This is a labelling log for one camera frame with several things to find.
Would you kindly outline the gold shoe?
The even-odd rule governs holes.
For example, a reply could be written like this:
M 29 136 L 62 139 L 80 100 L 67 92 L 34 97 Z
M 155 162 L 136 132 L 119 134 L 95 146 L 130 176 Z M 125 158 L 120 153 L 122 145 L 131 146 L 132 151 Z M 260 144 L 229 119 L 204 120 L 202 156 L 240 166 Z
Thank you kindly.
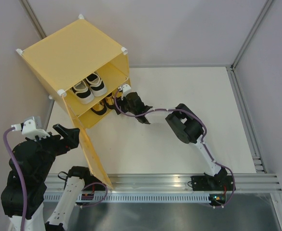
M 104 102 L 105 102 L 105 105 L 107 106 L 108 109 L 110 109 L 110 110 L 116 109 L 115 99 L 114 99 L 114 96 L 112 95 L 112 93 L 108 94 L 104 98 Z
M 91 111 L 96 115 L 102 116 L 107 111 L 107 106 L 105 105 L 104 101 L 100 101 L 96 105 L 91 108 Z

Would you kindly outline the black white sneaker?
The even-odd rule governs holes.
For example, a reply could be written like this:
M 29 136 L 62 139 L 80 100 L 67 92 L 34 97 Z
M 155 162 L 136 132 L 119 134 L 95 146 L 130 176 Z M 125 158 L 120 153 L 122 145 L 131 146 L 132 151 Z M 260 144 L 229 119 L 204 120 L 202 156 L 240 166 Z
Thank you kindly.
M 94 95 L 84 80 L 74 85 L 70 90 L 81 104 L 88 104 L 94 100 Z
M 95 97 L 100 97 L 107 93 L 107 87 L 96 71 L 87 76 L 85 81 Z

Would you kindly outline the yellow cabinet door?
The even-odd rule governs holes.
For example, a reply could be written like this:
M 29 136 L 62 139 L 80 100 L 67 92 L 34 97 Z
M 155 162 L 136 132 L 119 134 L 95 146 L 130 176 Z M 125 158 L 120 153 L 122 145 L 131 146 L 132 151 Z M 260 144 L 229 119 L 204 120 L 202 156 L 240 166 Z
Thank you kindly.
M 113 185 L 101 164 L 100 158 L 97 155 L 94 146 L 84 128 L 80 128 L 80 145 L 84 156 L 88 163 L 90 173 L 99 179 L 102 183 L 113 189 Z

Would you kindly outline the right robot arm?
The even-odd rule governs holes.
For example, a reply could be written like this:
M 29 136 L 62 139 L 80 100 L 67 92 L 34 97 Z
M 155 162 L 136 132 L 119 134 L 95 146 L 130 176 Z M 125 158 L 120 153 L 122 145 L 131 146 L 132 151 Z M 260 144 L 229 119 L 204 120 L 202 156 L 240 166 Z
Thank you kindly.
M 209 166 L 209 173 L 192 177 L 193 186 L 218 190 L 232 182 L 232 177 L 228 175 L 228 168 L 217 162 L 206 144 L 205 124 L 185 104 L 180 103 L 171 109 L 155 109 L 145 105 L 137 92 L 130 92 L 116 98 L 115 107 L 117 114 L 134 117 L 141 124 L 147 125 L 154 123 L 155 117 L 150 115 L 156 116 L 162 113 L 160 117 L 164 117 L 175 136 L 184 144 L 195 146 L 200 151 Z

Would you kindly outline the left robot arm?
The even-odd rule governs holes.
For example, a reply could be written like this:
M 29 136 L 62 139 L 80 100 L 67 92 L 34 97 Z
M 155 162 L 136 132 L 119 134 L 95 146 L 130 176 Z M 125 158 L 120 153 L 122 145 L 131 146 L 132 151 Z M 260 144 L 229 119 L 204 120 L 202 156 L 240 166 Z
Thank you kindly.
M 68 174 L 64 192 L 53 211 L 43 219 L 45 180 L 57 156 L 79 146 L 80 129 L 55 124 L 57 135 L 34 129 L 34 137 L 14 148 L 8 144 L 11 131 L 23 131 L 26 125 L 16 124 L 4 132 L 3 141 L 11 157 L 7 185 L 1 194 L 1 204 L 17 231 L 66 231 L 68 222 L 81 191 L 91 187 L 92 179 L 87 167 L 73 166 Z

